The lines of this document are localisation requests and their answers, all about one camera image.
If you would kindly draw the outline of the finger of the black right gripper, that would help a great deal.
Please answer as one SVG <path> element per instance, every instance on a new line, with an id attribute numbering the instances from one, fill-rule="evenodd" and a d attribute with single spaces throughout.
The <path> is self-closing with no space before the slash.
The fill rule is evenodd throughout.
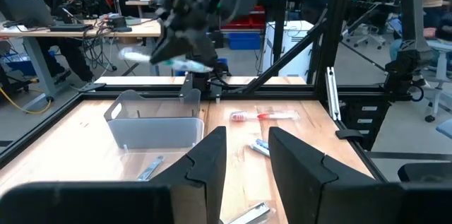
<path id="1" fill-rule="evenodd" d="M 218 59 L 211 41 L 190 42 L 189 71 L 213 71 Z"/>
<path id="2" fill-rule="evenodd" d="M 186 54 L 191 50 L 191 45 L 184 38 L 175 36 L 160 36 L 156 46 L 151 53 L 150 63 L 159 64 L 180 55 Z"/>

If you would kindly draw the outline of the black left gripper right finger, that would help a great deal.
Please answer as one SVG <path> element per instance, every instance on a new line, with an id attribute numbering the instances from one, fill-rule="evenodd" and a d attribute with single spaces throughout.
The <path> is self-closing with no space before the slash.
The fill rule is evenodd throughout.
<path id="1" fill-rule="evenodd" d="M 289 224 L 452 224 L 452 184 L 378 182 L 272 126 L 273 176 Z"/>

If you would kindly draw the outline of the teal white packaged toothbrush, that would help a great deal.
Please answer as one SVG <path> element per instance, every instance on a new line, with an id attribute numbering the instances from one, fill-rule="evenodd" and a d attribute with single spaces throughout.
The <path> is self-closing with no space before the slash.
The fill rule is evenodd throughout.
<path id="1" fill-rule="evenodd" d="M 118 56 L 121 60 L 152 64 L 151 56 L 145 53 L 145 47 L 125 47 L 119 50 Z M 156 63 L 156 65 L 160 64 L 170 66 L 175 71 L 188 71 L 195 73 L 208 73 L 213 71 L 213 67 L 206 66 L 190 59 L 172 58 Z"/>

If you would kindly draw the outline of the red white packaged toothbrush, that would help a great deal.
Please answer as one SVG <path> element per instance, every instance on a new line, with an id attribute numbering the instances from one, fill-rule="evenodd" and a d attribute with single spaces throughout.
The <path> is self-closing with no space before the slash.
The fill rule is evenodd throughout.
<path id="1" fill-rule="evenodd" d="M 230 114 L 230 120 L 233 122 L 246 122 L 251 120 L 297 120 L 299 115 L 297 112 L 286 111 L 265 111 L 265 112 L 246 112 L 238 111 Z"/>

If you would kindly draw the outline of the white blue toothpaste tube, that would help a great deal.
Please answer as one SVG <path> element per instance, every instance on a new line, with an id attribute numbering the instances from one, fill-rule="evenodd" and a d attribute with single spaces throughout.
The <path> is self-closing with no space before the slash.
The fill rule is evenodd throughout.
<path id="1" fill-rule="evenodd" d="M 256 139 L 255 141 L 252 141 L 250 144 L 250 148 L 262 155 L 265 155 L 267 157 L 270 156 L 268 143 L 261 139 Z"/>

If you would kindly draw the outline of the blue storage crate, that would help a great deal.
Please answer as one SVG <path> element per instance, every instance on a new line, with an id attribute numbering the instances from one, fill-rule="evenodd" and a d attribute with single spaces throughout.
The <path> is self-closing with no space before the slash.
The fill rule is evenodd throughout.
<path id="1" fill-rule="evenodd" d="M 229 48 L 235 50 L 251 50 L 261 48 L 259 33 L 229 33 Z"/>

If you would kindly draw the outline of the red storage bins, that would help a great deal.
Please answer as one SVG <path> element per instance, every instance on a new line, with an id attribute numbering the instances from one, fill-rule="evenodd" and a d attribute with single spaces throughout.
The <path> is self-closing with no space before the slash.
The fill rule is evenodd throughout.
<path id="1" fill-rule="evenodd" d="M 266 11 L 263 6 L 255 6 L 247 16 L 240 16 L 220 28 L 225 30 L 256 30 L 264 29 Z"/>

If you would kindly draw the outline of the black plastic end cap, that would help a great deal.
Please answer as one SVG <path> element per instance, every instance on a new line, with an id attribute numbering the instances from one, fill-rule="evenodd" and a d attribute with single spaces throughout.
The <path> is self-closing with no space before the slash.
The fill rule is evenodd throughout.
<path id="1" fill-rule="evenodd" d="M 364 138 L 360 131 L 354 129 L 341 129 L 335 135 L 342 140 L 360 141 Z"/>

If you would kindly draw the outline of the grey translucent plastic bin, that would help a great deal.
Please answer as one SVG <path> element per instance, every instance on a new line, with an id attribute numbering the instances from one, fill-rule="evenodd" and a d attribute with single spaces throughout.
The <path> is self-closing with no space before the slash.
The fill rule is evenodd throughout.
<path id="1" fill-rule="evenodd" d="M 178 98 L 144 98 L 124 91 L 104 113 L 119 148 L 127 150 L 191 148 L 202 138 L 198 118 L 201 92 Z"/>

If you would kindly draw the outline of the black chair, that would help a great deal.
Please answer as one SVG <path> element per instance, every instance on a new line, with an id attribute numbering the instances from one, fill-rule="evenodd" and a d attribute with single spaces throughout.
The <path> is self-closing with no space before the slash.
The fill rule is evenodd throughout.
<path id="1" fill-rule="evenodd" d="M 398 176 L 402 182 L 452 182 L 452 163 L 408 163 Z"/>

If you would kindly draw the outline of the black keyboard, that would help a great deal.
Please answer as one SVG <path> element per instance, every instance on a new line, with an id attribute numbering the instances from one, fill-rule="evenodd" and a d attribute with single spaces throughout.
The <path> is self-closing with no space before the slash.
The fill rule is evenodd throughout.
<path id="1" fill-rule="evenodd" d="M 51 26 L 49 30 L 51 32 L 84 32 L 92 28 L 91 24 L 62 24 Z"/>

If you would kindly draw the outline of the dark grey laptop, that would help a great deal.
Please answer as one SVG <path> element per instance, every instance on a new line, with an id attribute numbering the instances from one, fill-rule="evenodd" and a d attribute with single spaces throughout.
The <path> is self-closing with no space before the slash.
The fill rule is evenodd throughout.
<path id="1" fill-rule="evenodd" d="M 7 19 L 27 28 L 46 28 L 56 25 L 44 0 L 3 0 Z"/>

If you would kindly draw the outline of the grey office chair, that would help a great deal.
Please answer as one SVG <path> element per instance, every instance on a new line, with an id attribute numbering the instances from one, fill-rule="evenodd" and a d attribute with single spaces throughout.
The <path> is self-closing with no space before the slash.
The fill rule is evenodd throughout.
<path id="1" fill-rule="evenodd" d="M 368 45 L 370 42 L 376 44 L 377 49 L 386 45 L 386 39 L 378 34 L 379 29 L 373 25 L 361 24 L 356 29 L 345 35 L 346 43 L 353 47 Z"/>

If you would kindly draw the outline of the black aluminium table frame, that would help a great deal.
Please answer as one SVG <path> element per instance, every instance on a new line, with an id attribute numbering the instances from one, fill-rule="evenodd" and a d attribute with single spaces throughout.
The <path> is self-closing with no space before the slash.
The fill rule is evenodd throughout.
<path id="1" fill-rule="evenodd" d="M 201 93 L 201 99 L 209 100 L 320 100 L 315 96 L 314 86 L 308 85 L 283 85 L 269 84 L 273 79 L 275 67 L 271 66 L 270 72 L 251 80 L 245 85 L 233 85 L 230 90 L 224 86 L 215 86 L 212 90 Z M 113 100 L 119 97 L 126 90 L 134 90 L 139 97 L 146 100 L 166 99 L 178 100 L 184 93 L 188 93 L 193 88 L 192 83 L 184 84 L 163 84 L 163 85 L 121 85 L 109 86 L 107 84 L 96 84 L 90 90 L 84 90 L 70 99 L 63 107 L 55 111 L 49 118 L 38 124 L 33 130 L 26 133 L 18 140 L 10 143 L 6 149 L 0 151 L 0 169 L 4 168 L 18 154 L 23 152 L 33 141 L 41 136 L 48 128 L 62 118 L 73 106 L 82 100 Z M 340 86 L 338 88 L 339 101 L 343 103 L 342 111 L 355 110 L 353 114 L 358 114 L 364 106 L 372 106 L 376 116 L 384 119 L 391 106 L 383 89 L 378 86 Z"/>

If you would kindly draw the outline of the silver metal bracket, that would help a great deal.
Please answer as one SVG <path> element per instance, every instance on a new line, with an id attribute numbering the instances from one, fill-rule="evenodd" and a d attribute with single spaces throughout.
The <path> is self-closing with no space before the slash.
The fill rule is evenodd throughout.
<path id="1" fill-rule="evenodd" d="M 340 101 L 333 67 L 326 68 L 326 90 L 328 97 L 329 114 L 333 121 L 341 120 Z"/>

